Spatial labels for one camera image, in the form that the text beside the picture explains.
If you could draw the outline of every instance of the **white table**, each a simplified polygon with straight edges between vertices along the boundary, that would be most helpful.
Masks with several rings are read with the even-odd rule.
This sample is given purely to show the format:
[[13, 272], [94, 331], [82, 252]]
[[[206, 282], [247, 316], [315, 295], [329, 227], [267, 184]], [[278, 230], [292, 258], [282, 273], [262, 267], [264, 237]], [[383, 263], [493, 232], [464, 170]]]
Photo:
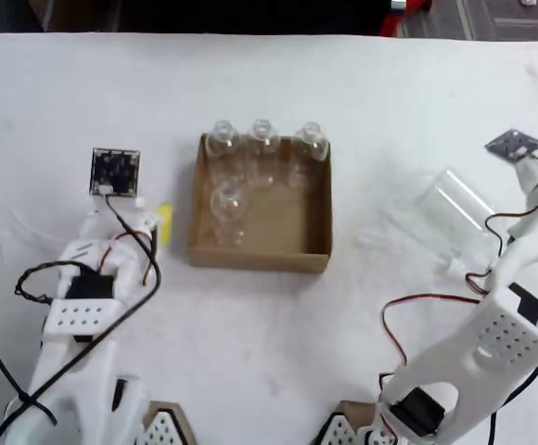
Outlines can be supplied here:
[[[258, 117], [282, 134], [318, 121], [332, 141], [335, 247], [321, 276], [186, 264], [199, 134], [220, 118], [244, 130]], [[514, 173], [482, 148], [510, 127], [538, 137], [538, 44], [0, 35], [4, 360], [27, 385], [46, 307], [13, 286], [58, 254], [62, 241], [50, 236], [76, 233], [92, 147], [140, 149], [141, 194], [175, 208], [161, 291], [123, 328], [152, 398], [180, 402], [203, 445], [308, 443], [339, 400], [373, 401], [378, 372], [397, 364], [378, 324], [385, 301], [468, 294], [403, 240], [358, 247], [361, 227], [391, 236], [376, 212], [387, 177], [452, 165], [497, 209], [521, 210]], [[54, 283], [47, 273], [33, 288], [52, 293]], [[465, 310], [416, 303], [391, 311], [391, 325], [412, 355]], [[0, 375], [0, 420], [13, 395]], [[484, 422], [460, 443], [487, 443], [487, 431]], [[496, 443], [538, 443], [538, 381], [500, 413]]]

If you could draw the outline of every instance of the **red wire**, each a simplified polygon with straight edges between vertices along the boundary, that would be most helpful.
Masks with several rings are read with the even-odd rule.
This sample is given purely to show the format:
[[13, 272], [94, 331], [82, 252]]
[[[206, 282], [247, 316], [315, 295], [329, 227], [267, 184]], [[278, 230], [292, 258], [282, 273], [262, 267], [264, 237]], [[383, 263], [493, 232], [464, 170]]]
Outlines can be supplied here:
[[[144, 237], [149, 238], [151, 240], [151, 237], [148, 234], [146, 234], [145, 232], [135, 231], [135, 233], [138, 234], [138, 235], [143, 235]], [[116, 235], [113, 239], [115, 241], [117, 241], [117, 240], [123, 238], [124, 236], [128, 236], [128, 235], [130, 235], [129, 232], [123, 232], [122, 234]], [[98, 266], [98, 273], [102, 272], [102, 267], [104, 266], [104, 261], [107, 258], [107, 256], [110, 254], [111, 251], [112, 251], [112, 247], [109, 247], [104, 252], [104, 255], [102, 255], [102, 258], [100, 259], [100, 264]], [[151, 262], [148, 264], [147, 269], [146, 269], [145, 273], [143, 274], [143, 280], [141, 282], [141, 284], [143, 286], [145, 286], [146, 283], [147, 283], [147, 273], [149, 272], [150, 268], [151, 268]]]
[[391, 332], [389, 329], [389, 326], [387, 325], [387, 319], [385, 317], [385, 313], [387, 309], [391, 306], [397, 306], [399, 304], [406, 303], [408, 301], [415, 301], [417, 299], [441, 299], [443, 301], [458, 301], [461, 303], [471, 303], [471, 304], [480, 304], [480, 300], [478, 299], [468, 299], [467, 297], [459, 297], [458, 295], [447, 295], [447, 294], [415, 294], [415, 295], [408, 295], [406, 297], [401, 297], [400, 299], [393, 299], [389, 301], [387, 304], [385, 304], [382, 307], [382, 310], [380, 311], [380, 321], [382, 322], [382, 327], [384, 328], [385, 332], [387, 333], [387, 336], [391, 339], [391, 341], [394, 343], [395, 348], [399, 351], [401, 354], [401, 358], [403, 360], [403, 366], [407, 365], [408, 358], [407, 354], [405, 354], [405, 351], [403, 347], [401, 346], [401, 343], [399, 343], [399, 340], [397, 340], [397, 337]]
[[490, 273], [492, 273], [492, 269], [490, 269], [488, 272], [486, 273], [474, 273], [474, 272], [469, 272], [465, 275], [465, 281], [467, 282], [467, 285], [469, 286], [469, 288], [475, 292], [476, 294], [480, 294], [480, 295], [483, 295], [483, 296], [486, 296], [490, 293], [489, 290], [485, 290], [483, 287], [479, 286], [477, 283], [475, 283], [473, 281], [473, 277], [477, 277], [477, 278], [484, 278], [486, 276], [488, 276]]
[[399, 443], [399, 438], [392, 430], [391, 426], [389, 425], [389, 422], [385, 420], [384, 415], [382, 414], [380, 415], [380, 418], [382, 419], [382, 423], [384, 424], [384, 426], [391, 432], [392, 436], [394, 437], [394, 442], [392, 443], [392, 445], [397, 445], [397, 443]]

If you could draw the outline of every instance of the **floor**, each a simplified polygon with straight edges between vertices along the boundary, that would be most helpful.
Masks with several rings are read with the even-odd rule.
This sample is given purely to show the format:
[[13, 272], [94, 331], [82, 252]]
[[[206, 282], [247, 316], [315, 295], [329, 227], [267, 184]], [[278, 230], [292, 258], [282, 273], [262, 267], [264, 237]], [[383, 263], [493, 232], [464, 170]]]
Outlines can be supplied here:
[[419, 11], [407, 18], [398, 36], [538, 41], [538, 5], [523, 6], [519, 0], [434, 0], [429, 13]]
[[[53, 0], [28, 0], [44, 12]], [[81, 0], [54, 8], [49, 30], [135, 31], [127, 26], [135, 16], [134, 0]], [[0, 32], [36, 32], [40, 29], [26, 0], [0, 0]], [[418, 11], [397, 31], [398, 37], [484, 41], [538, 41], [538, 5], [522, 6], [519, 0], [434, 0], [429, 13]]]

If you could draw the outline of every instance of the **glass bottle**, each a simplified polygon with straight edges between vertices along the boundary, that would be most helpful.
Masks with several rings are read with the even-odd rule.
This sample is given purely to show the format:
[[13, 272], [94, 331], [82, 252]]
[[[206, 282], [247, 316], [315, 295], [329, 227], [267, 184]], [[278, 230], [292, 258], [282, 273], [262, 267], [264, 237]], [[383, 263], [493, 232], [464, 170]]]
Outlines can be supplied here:
[[245, 139], [244, 161], [251, 187], [267, 188], [277, 180], [279, 136], [267, 119], [258, 119]]
[[244, 241], [242, 219], [247, 204], [244, 185], [235, 179], [219, 184], [211, 193], [213, 232], [220, 246], [236, 248]]
[[294, 135], [288, 165], [288, 184], [313, 190], [318, 186], [325, 166], [329, 142], [316, 122], [307, 122]]
[[238, 132], [229, 121], [217, 121], [205, 139], [205, 153], [214, 185], [244, 179]]

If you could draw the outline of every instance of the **cardboard box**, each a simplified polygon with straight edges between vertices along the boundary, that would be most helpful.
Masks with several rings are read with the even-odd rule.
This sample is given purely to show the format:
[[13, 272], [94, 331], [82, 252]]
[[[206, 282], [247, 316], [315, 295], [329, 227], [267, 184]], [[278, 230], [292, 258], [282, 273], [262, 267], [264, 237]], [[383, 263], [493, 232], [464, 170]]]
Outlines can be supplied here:
[[[266, 190], [249, 189], [244, 218], [245, 240], [239, 248], [222, 248], [213, 233], [211, 177], [205, 155], [205, 134], [199, 141], [188, 232], [190, 263], [264, 271], [321, 273], [333, 248], [331, 158], [325, 160], [321, 183], [313, 192], [288, 187], [283, 177]], [[287, 170], [291, 139], [282, 137], [280, 174]]]

